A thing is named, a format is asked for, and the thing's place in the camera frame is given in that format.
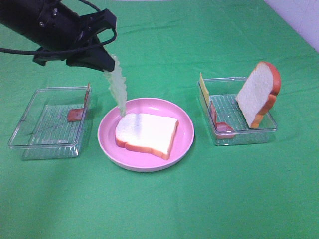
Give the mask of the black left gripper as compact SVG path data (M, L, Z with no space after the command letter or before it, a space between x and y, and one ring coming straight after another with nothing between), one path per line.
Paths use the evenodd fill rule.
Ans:
M116 39L116 16L108 9L79 16L59 1L46 0L44 12L39 18L41 46L33 60L45 66L51 60L65 61L70 67L85 67L112 72L115 60L104 49L98 34L112 30Z

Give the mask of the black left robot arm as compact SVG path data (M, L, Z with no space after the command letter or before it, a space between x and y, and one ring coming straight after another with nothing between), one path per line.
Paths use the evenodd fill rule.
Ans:
M3 53L32 55L41 66L60 60L98 71L115 68L104 49L117 37L117 18L108 9L78 15L60 0L2 0L0 22L40 46L36 51L2 48Z

